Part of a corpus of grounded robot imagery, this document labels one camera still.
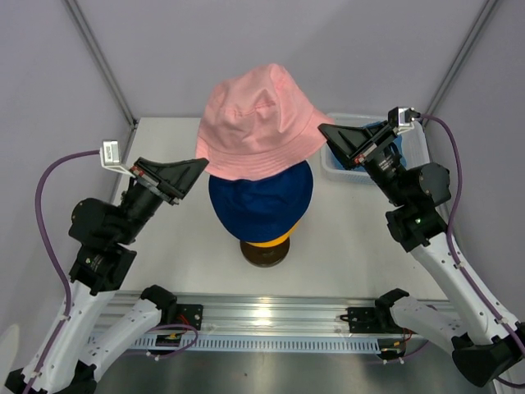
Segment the dark blue bucket hat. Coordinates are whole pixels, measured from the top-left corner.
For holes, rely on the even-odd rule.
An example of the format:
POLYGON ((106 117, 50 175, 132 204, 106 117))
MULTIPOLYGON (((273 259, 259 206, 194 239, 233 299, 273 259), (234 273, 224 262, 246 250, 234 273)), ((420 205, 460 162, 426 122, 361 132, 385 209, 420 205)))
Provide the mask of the dark blue bucket hat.
POLYGON ((212 207, 222 226, 248 243, 268 243, 288 234, 307 212, 313 196, 313 172, 302 161, 258 181, 208 180, 212 207))

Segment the pink bucket hat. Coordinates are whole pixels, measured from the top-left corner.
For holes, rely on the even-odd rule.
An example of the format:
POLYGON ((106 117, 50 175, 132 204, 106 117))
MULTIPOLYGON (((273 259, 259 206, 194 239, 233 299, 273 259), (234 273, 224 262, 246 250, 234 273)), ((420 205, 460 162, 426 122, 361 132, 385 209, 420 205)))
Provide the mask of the pink bucket hat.
POLYGON ((257 66, 222 81, 208 97, 195 155, 227 181, 259 181, 314 155, 326 142, 317 109, 284 66, 257 66))

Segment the yellow bucket hat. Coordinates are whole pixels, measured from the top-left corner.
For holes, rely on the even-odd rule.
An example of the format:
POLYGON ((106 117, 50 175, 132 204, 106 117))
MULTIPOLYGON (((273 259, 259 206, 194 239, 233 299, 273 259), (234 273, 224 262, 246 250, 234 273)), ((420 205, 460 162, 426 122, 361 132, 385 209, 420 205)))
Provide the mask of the yellow bucket hat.
POLYGON ((277 237, 271 241, 265 242, 247 242, 248 245, 258 247, 258 248, 272 248, 278 245, 281 245, 285 241, 289 240, 290 236, 294 233, 296 227, 299 225, 299 222, 296 222, 291 229, 289 229, 285 234, 277 237))

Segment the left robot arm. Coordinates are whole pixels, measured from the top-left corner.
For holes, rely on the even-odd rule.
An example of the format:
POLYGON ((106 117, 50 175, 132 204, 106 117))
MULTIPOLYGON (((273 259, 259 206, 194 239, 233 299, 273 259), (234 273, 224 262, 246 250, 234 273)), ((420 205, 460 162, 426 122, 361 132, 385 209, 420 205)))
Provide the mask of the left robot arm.
POLYGON ((35 213, 43 243, 65 290, 65 299, 45 342, 22 369, 9 372, 4 386, 12 393, 92 393, 108 368, 145 333, 158 330, 197 334, 200 326, 182 314, 177 297, 158 286, 147 287, 131 310, 94 342, 89 335, 115 297, 135 260, 129 250, 158 208, 178 204, 198 180, 208 160, 155 163, 138 158, 131 167, 99 151, 104 169, 130 178, 121 202, 80 201, 72 211, 69 236, 80 243, 71 270, 65 274, 50 245, 42 213, 45 181, 66 156, 53 163, 39 180, 35 213))

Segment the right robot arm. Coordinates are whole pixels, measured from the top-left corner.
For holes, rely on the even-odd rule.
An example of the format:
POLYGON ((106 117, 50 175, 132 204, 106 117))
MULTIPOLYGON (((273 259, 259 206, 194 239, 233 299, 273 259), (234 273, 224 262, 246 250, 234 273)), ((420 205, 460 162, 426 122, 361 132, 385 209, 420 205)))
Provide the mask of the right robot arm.
POLYGON ((346 169, 363 167, 395 210, 386 213, 392 238, 432 276, 454 307, 451 318, 394 289, 376 300, 374 322, 406 328, 452 357, 474 386, 484 387, 524 358, 524 324, 490 292, 460 251, 450 221, 437 212, 448 201, 450 172, 438 163, 406 168, 383 121, 371 127, 321 124, 329 149, 346 169))

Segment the light blue bucket hat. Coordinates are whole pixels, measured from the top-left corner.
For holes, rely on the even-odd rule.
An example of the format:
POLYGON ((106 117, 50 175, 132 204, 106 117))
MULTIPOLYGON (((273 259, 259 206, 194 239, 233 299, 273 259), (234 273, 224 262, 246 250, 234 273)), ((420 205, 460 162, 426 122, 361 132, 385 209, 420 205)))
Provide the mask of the light blue bucket hat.
MULTIPOLYGON (((369 130, 371 130, 371 129, 374 129, 374 128, 378 128, 381 124, 382 124, 382 121, 375 121, 375 122, 363 125, 363 127, 368 128, 369 130)), ((393 144, 395 145, 395 148, 399 152, 401 164, 404 167, 407 167, 407 161, 406 161, 406 158, 405 158, 404 152, 403 152, 403 136, 402 135, 397 136, 396 139, 394 140, 393 144)))

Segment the white plastic basket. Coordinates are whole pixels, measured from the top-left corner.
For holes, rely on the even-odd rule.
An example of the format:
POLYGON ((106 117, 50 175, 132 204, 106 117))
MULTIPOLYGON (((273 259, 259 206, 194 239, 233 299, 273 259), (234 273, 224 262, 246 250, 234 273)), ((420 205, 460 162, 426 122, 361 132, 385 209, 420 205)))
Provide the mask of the white plastic basket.
MULTIPOLYGON (((341 126, 363 126, 375 121, 385 121, 385 117, 358 115, 330 112, 336 125, 341 126)), ((420 124, 409 132, 403 133, 403 152, 407 161, 407 169, 418 167, 430 162, 427 148, 427 140, 420 124)), ((373 181, 362 167, 353 170, 345 170, 337 161, 334 154, 325 144, 320 152, 321 172, 329 181, 349 182, 356 184, 372 185, 373 181)))

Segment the brown round hat stand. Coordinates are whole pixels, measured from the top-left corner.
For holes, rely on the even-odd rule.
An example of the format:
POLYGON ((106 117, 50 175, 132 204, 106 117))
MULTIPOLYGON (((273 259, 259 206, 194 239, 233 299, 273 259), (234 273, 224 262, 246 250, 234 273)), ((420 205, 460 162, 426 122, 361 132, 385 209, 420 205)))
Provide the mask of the brown round hat stand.
POLYGON ((240 251, 244 258, 255 267, 270 268, 281 263, 290 250, 290 239, 279 245, 268 247, 255 246, 247 242, 240 242, 240 251))

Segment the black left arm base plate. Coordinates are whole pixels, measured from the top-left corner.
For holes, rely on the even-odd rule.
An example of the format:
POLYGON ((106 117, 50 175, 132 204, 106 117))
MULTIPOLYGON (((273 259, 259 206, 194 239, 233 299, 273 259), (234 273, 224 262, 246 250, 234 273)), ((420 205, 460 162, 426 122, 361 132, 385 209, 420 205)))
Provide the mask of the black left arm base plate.
POLYGON ((200 330, 203 323, 203 305, 178 304, 169 323, 189 325, 200 330))

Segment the aluminium mounting rail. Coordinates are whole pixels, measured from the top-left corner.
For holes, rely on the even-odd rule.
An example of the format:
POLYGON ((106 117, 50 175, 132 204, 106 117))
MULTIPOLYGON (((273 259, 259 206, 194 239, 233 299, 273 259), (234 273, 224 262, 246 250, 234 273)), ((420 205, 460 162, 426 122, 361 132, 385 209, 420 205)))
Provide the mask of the aluminium mounting rail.
POLYGON ((180 294, 180 304, 202 305, 200 332, 209 335, 342 337, 339 316, 349 307, 373 307, 372 299, 180 294))

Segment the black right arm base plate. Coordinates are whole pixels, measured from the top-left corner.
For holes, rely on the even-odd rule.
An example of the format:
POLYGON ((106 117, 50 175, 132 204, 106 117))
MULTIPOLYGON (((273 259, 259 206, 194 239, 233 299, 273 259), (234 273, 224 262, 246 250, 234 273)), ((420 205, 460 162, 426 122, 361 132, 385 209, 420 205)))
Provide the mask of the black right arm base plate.
POLYGON ((403 328, 394 323, 389 312, 377 307, 348 307, 339 316, 348 324, 350 333, 357 334, 401 334, 403 328))

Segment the aluminium frame post right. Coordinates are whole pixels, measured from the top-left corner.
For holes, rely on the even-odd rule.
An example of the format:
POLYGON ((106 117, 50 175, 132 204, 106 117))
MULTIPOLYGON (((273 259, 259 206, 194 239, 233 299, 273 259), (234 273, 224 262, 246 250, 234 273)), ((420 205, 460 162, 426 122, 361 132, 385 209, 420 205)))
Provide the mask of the aluminium frame post right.
POLYGON ((482 2, 479 12, 469 26, 458 50, 435 89, 426 113, 436 115, 502 4, 503 1, 500 0, 486 0, 482 2))

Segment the aluminium frame post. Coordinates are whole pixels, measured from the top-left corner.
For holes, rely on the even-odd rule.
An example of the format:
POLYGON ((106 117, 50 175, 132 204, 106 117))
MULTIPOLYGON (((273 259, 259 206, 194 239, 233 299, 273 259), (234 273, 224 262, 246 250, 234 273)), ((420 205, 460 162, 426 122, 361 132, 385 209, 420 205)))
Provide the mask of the aluminium frame post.
POLYGON ((133 130, 136 127, 137 120, 133 115, 130 105, 121 90, 107 57, 105 56, 80 3, 76 0, 64 0, 62 1, 62 5, 70 16, 74 27, 77 29, 77 32, 83 41, 90 58, 98 69, 98 73, 101 76, 103 83, 106 85, 109 94, 112 96, 117 109, 128 127, 133 130))
POLYGON ((486 0, 482 2, 479 12, 469 26, 458 50, 435 89, 426 113, 436 115, 502 4, 503 1, 500 0, 486 0))

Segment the aluminium frame post left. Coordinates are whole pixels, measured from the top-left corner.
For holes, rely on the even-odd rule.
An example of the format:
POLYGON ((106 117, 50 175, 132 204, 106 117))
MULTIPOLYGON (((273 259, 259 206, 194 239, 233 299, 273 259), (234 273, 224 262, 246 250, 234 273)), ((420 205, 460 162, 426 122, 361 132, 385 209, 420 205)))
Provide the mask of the aluminium frame post left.
POLYGON ((137 120, 133 115, 130 105, 121 90, 107 57, 105 56, 80 3, 76 0, 64 0, 62 1, 62 5, 70 16, 74 27, 77 29, 77 32, 83 41, 90 58, 98 69, 98 73, 101 76, 103 83, 106 85, 109 94, 112 96, 117 109, 128 127, 133 130, 136 127, 137 120))

